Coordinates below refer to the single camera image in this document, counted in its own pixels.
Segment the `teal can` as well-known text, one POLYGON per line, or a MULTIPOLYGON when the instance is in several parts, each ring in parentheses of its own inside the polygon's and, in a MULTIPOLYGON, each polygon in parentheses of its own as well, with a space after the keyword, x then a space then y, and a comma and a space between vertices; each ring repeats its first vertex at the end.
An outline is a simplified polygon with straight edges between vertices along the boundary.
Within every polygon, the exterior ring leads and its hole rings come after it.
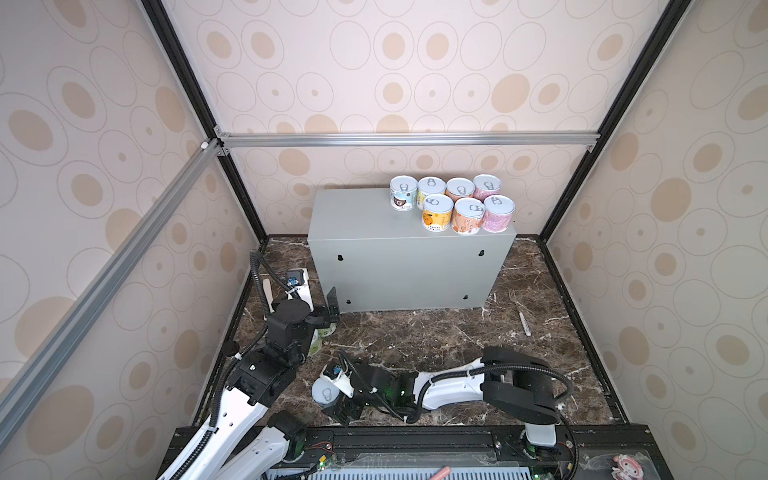
POLYGON ((416 204, 418 181, 408 175, 399 175, 390 181, 390 205, 399 212, 412 210, 416 204))
POLYGON ((339 395, 337 386, 324 377, 316 379, 312 385, 312 398, 321 409, 334 405, 339 395))

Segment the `brown orange can front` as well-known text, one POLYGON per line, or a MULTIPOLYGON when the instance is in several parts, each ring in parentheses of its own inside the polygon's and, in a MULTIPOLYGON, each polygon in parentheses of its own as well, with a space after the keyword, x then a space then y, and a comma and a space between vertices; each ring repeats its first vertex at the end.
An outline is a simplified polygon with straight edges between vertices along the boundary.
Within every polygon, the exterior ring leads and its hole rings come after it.
POLYGON ((454 204, 452 229, 459 235, 474 235, 479 232, 484 215, 485 206, 480 200, 461 198, 454 204))

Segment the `brown orange can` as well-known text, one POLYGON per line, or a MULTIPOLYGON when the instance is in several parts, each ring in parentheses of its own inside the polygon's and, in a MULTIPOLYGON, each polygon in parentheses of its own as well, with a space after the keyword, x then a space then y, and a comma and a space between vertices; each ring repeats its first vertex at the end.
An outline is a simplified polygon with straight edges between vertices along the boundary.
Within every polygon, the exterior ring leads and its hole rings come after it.
POLYGON ((445 195, 454 202, 462 198, 471 198, 474 195, 474 191, 474 182, 467 178, 455 177, 446 182, 445 195))
POLYGON ((484 215, 485 206, 480 200, 461 198, 454 204, 452 229, 459 235, 474 235, 479 232, 484 215))

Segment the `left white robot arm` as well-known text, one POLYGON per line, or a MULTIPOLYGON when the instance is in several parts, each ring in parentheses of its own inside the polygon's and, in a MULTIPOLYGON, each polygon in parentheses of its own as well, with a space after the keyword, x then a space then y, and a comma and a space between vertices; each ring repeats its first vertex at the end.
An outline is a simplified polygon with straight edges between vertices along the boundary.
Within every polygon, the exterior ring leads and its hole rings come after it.
POLYGON ((338 319, 335 289, 323 307, 313 308, 302 298, 278 303, 266 319, 263 338, 234 363, 217 389, 206 423, 160 477, 212 479, 218 474, 242 437, 296 378, 314 332, 338 319))

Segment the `pink can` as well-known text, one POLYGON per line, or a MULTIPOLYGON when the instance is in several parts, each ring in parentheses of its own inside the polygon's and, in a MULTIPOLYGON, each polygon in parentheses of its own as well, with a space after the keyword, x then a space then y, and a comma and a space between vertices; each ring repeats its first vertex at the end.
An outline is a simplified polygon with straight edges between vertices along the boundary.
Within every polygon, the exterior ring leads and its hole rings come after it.
POLYGON ((505 232, 516 210, 513 200, 504 195, 490 195, 484 201, 485 213, 481 228, 490 233, 505 232))
POLYGON ((491 174, 478 174, 473 179, 473 197, 483 202, 487 197, 496 195, 501 190, 502 181, 491 174))

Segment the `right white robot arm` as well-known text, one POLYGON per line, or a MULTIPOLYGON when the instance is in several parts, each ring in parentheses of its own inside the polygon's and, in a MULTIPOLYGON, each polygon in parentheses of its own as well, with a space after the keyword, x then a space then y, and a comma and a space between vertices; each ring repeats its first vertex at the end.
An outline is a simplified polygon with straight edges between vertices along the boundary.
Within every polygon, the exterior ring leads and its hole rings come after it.
POLYGON ((345 352, 323 369, 312 397, 324 414, 347 426, 373 408, 406 424, 448 405, 485 402, 521 421, 522 444, 534 458, 558 445, 559 406, 574 385, 539 358, 506 347, 486 347, 480 358, 439 372, 392 372, 345 352))

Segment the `yellow can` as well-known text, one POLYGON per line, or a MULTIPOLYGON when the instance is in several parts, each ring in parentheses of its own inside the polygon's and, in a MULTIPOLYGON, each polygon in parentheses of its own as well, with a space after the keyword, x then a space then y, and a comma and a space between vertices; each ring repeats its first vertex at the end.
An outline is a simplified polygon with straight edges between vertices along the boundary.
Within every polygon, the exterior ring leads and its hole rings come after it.
POLYGON ((430 232, 444 232, 451 225, 453 200, 444 194, 428 195, 423 202, 422 225, 430 232))
POLYGON ((446 190, 446 182, 438 177, 428 176, 418 182, 418 202, 424 203, 429 195, 443 194, 446 190))

